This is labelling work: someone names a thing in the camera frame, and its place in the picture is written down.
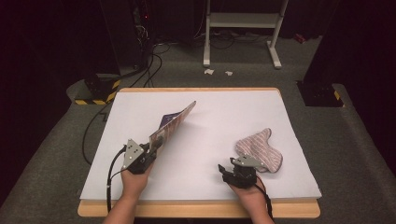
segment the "power cord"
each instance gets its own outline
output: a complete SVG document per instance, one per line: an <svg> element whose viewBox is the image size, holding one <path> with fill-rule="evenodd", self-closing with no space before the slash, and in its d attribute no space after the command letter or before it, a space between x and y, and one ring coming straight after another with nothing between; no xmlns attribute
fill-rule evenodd
<svg viewBox="0 0 396 224"><path fill-rule="evenodd" d="M114 175L111 175L112 171L113 171L113 166L114 163L116 162L117 158L126 151L126 145L124 145L124 147L119 151L119 153L117 153L117 155L114 157L113 161L111 162L110 165L110 169L108 170L108 176L107 176L107 189L106 189L106 203L107 203L107 212L110 212L111 210L111 180L113 179L113 177L119 173L121 173L122 171L125 170L120 170L118 172L116 172Z"/></svg>

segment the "forearm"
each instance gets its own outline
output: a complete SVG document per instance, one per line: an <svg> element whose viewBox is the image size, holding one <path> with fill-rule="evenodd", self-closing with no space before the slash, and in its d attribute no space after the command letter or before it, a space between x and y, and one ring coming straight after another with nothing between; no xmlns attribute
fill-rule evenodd
<svg viewBox="0 0 396 224"><path fill-rule="evenodd" d="M107 215L104 224L131 224L134 223L134 214L136 212L138 198L120 197L110 213Z"/></svg>
<svg viewBox="0 0 396 224"><path fill-rule="evenodd" d="M250 209L248 213L251 217L251 221L253 222L253 224L274 224L274 221L270 218L266 210L263 210L260 207Z"/></svg>

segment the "gray carpet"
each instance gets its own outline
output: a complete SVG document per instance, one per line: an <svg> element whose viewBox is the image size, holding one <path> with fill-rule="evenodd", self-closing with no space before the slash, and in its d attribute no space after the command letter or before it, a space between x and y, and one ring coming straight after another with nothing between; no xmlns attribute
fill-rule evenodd
<svg viewBox="0 0 396 224"><path fill-rule="evenodd" d="M282 69L275 70L263 38L254 43L234 43L213 49L205 75L203 48L182 45L155 49L163 66L153 78L155 87L276 87L280 89L290 122L322 190L321 215L315 219L277 218L276 223L396 223L396 180L366 132L347 90L334 85L345 107L306 107L295 81L302 80L319 39L301 45L278 39L276 49ZM214 45L227 43L213 41ZM151 74L159 66L155 59ZM227 76L226 71L233 72ZM138 76L124 79L128 87ZM142 87L146 78L135 86ZM81 81L67 94L73 99ZM0 210L0 223L100 223L101 217L79 217L79 194L90 170L81 155L84 131L101 105L70 105L26 166ZM96 118L86 136L89 160L94 157L103 116ZM145 219L137 223L249 223L245 219Z"/></svg>

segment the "patterned fabric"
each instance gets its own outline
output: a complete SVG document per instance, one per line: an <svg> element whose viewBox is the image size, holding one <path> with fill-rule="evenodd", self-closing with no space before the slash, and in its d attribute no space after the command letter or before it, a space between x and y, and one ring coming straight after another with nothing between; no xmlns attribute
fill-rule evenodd
<svg viewBox="0 0 396 224"><path fill-rule="evenodd" d="M249 155L262 163L256 167L257 171L275 173L282 165L282 154L268 144L271 129L266 128L260 133L253 134L236 142L236 153L239 156Z"/></svg>

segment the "white paper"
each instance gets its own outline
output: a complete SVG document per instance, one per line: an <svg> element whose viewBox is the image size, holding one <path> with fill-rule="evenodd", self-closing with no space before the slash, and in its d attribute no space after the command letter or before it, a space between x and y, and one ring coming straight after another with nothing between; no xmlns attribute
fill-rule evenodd
<svg viewBox="0 0 396 224"><path fill-rule="evenodd" d="M290 125L278 91L164 91L119 92L109 115L92 168L80 196L105 200L111 161L132 138L147 143L165 114L181 111L192 101L195 108L180 124L155 161L141 200L233 200L222 181L218 164L233 168L237 140L271 128L270 146L283 155L275 174L260 174L272 199L321 197L303 150ZM122 164L121 156L113 169ZM112 181L112 199L120 197L120 175Z"/></svg>
<svg viewBox="0 0 396 224"><path fill-rule="evenodd" d="M204 74L209 74L209 75L213 75L213 73L215 72L215 70L212 70L212 69L206 69L205 71L204 71Z"/></svg>

